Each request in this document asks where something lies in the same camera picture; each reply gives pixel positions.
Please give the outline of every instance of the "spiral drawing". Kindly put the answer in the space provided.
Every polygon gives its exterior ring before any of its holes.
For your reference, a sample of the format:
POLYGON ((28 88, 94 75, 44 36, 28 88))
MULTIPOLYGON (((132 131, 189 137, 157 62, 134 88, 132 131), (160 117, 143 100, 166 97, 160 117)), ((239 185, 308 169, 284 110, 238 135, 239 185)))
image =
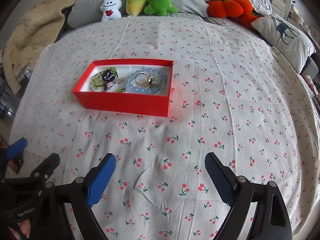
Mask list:
POLYGON ((265 9, 270 10, 270 4, 268 4, 267 0, 257 0, 265 9))

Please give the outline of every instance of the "red plush toy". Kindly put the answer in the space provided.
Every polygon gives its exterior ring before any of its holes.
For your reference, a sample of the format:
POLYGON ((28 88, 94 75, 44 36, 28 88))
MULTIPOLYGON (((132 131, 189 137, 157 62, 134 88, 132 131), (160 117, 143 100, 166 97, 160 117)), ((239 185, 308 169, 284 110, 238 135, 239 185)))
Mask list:
POLYGON ((218 18, 229 17, 236 23, 255 31, 251 23, 259 18, 253 12, 253 6, 249 0, 213 0, 209 4, 208 13, 210 16, 218 18))

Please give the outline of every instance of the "black line drawing on pillow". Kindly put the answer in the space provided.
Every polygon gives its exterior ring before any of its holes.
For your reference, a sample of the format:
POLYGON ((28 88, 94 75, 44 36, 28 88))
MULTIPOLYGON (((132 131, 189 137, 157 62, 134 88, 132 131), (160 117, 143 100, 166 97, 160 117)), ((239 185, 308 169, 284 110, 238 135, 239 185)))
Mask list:
POLYGON ((270 4, 268 4, 267 0, 257 0, 266 10, 270 10, 270 4))
POLYGON ((297 37, 297 35, 295 35, 292 31, 295 31, 297 34, 299 34, 299 32, 297 32, 296 30, 294 30, 293 28, 290 28, 284 21, 278 19, 278 18, 275 18, 275 17, 270 17, 270 19, 274 20, 274 21, 279 21, 280 24, 277 26, 276 30, 280 33, 280 38, 281 40, 283 41, 284 44, 288 45, 288 43, 286 43, 284 40, 283 40, 283 34, 284 36, 287 36, 291 39, 294 39, 294 37, 291 37, 289 35, 287 35, 287 33, 285 32, 285 30, 289 30, 293 36, 297 37))

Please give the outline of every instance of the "blue gripper pad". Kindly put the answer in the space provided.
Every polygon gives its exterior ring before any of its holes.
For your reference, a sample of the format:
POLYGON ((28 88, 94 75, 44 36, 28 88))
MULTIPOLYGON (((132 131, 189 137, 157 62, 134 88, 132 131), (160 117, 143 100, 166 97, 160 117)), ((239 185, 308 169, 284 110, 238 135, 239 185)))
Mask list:
POLYGON ((221 200, 233 207, 233 191, 236 188, 236 175, 229 167, 223 166, 214 153, 208 153, 204 159, 204 166, 216 187, 221 200))
POLYGON ((115 169, 116 158, 113 154, 107 153, 100 164, 92 168, 85 177, 89 183, 87 205, 90 208, 101 199, 115 169))
POLYGON ((16 157, 20 152, 22 152, 28 145, 27 139, 21 138, 20 140, 16 141, 12 144, 6 152, 6 158, 8 160, 12 160, 16 157))

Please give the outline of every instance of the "dark blue gripper pad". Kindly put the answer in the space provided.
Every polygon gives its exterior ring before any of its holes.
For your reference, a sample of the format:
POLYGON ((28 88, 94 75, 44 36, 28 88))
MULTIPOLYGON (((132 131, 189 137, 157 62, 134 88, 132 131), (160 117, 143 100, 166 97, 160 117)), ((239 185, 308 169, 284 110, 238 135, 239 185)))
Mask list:
POLYGON ((8 160, 12 160, 14 157, 16 157, 20 152, 22 152, 28 145, 27 139, 21 138, 20 140, 16 141, 14 144, 12 144, 6 152, 6 158, 8 160))
POLYGON ((214 184, 216 187, 220 198, 222 201, 226 204, 228 204, 230 207, 233 207, 234 199, 233 199, 233 190, 234 187, 230 183, 230 181, 226 178, 224 173, 222 172, 222 169, 225 168, 222 163, 219 161, 219 159, 216 157, 216 161, 213 159, 213 157, 208 153, 204 159, 204 166, 214 184))
POLYGON ((101 196, 106 189, 113 172, 116 169, 116 158, 113 154, 108 153, 101 163, 93 168, 99 169, 96 177, 93 179, 92 183, 88 188, 88 198, 87 205, 91 208, 94 204, 98 203, 101 199, 101 196))

